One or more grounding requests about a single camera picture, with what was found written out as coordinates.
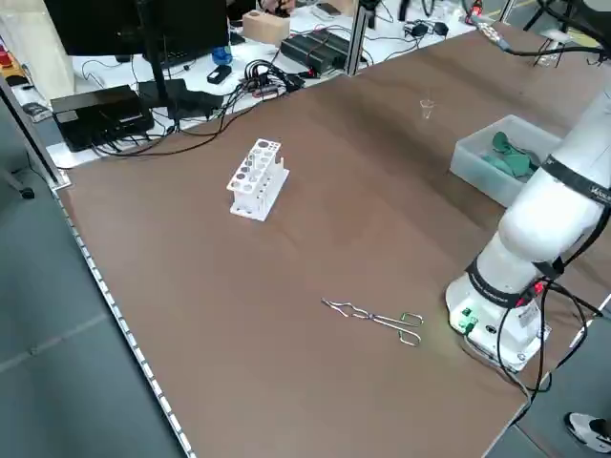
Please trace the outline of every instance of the metal pole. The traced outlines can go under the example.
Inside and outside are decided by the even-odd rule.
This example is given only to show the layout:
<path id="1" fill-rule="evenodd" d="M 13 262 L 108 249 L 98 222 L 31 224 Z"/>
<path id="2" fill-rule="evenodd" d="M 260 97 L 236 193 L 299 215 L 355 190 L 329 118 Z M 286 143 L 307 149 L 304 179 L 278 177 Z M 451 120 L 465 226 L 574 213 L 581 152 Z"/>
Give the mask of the metal pole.
<path id="1" fill-rule="evenodd" d="M 137 0 L 137 14 L 140 19 L 141 33 L 144 37 L 144 46 L 146 47 L 146 56 L 149 59 L 151 68 L 153 69 L 153 77 L 157 85 L 157 94 L 161 105 L 168 109 L 168 114 L 172 116 L 170 111 L 170 96 L 168 95 L 163 78 L 163 69 L 159 60 L 158 34 L 156 24 L 151 18 L 150 0 Z"/>
<path id="2" fill-rule="evenodd" d="M 346 61 L 346 74 L 348 76 L 356 75 L 361 62 L 361 54 L 363 53 L 363 40 L 367 30 L 367 22 L 371 11 L 359 4 L 354 21 L 352 22 L 352 36 L 350 37 L 350 45 L 348 47 L 348 59 Z"/>
<path id="3" fill-rule="evenodd" d="M 505 3 L 505 6 L 503 7 L 503 10 L 500 13 L 500 17 L 498 18 L 500 22 L 507 24 L 507 19 L 509 18 L 509 15 L 512 13 L 515 3 L 516 3 L 516 0 L 507 0 L 507 2 Z"/>

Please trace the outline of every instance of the test tube rack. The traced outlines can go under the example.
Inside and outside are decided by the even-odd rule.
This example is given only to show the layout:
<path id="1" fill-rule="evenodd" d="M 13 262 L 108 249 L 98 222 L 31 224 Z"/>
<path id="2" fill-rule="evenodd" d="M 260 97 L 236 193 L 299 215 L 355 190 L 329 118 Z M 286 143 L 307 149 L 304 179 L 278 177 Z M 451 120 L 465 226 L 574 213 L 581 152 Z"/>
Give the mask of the test tube rack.
<path id="1" fill-rule="evenodd" d="M 263 138 L 255 142 L 227 184 L 234 197 L 232 214 L 265 221 L 288 177 L 284 158 L 277 161 L 280 146 Z"/>

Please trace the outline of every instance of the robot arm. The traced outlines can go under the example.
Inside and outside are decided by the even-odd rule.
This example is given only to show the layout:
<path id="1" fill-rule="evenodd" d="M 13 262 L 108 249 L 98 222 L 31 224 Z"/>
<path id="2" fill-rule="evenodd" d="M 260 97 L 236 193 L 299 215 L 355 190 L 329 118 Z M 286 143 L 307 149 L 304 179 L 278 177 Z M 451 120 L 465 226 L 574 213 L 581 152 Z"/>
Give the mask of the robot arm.
<path id="1" fill-rule="evenodd" d="M 585 1 L 592 7 L 600 0 Z M 601 5 L 611 10 L 609 2 Z M 605 36 L 611 37 L 611 31 Z M 596 183 L 605 192 L 609 189 L 611 91 L 604 91 L 592 102 L 551 157 L 587 178 L 586 182 Z M 523 298 L 524 292 L 545 275 L 537 264 L 552 263 L 575 245 L 600 221 L 603 208 L 599 201 L 564 184 L 545 167 L 539 168 L 505 212 L 492 240 L 448 287 L 451 326 L 468 334 L 469 340 L 491 359 L 497 360 L 500 354 L 504 365 L 521 370 L 550 329 L 541 326 L 534 297 L 513 303 L 512 299 Z"/>

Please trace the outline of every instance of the monitor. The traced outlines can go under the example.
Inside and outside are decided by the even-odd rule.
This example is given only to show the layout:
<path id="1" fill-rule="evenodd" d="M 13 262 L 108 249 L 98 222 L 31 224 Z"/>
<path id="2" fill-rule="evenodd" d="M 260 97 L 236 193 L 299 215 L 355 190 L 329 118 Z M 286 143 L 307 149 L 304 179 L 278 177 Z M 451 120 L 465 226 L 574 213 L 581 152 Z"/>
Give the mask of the monitor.
<path id="1" fill-rule="evenodd" d="M 145 53 L 154 83 L 141 91 L 150 107 L 166 107 L 175 120 L 193 94 L 184 81 L 165 81 L 160 52 L 210 51 L 228 44 L 226 0 L 45 0 L 68 55 Z"/>
<path id="2" fill-rule="evenodd" d="M 45 0 L 68 55 L 145 52 L 137 2 L 158 48 L 206 51 L 227 44 L 226 0 Z"/>

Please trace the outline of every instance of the black power supply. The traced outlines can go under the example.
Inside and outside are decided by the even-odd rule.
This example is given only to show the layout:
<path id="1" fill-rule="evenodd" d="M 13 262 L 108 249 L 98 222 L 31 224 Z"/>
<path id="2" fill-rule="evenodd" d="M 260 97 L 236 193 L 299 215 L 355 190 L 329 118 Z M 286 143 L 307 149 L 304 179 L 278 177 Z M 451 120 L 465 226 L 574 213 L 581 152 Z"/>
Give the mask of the black power supply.
<path id="1" fill-rule="evenodd" d="M 51 101 L 53 118 L 70 151 L 145 134 L 153 116 L 129 86 L 69 95 Z"/>

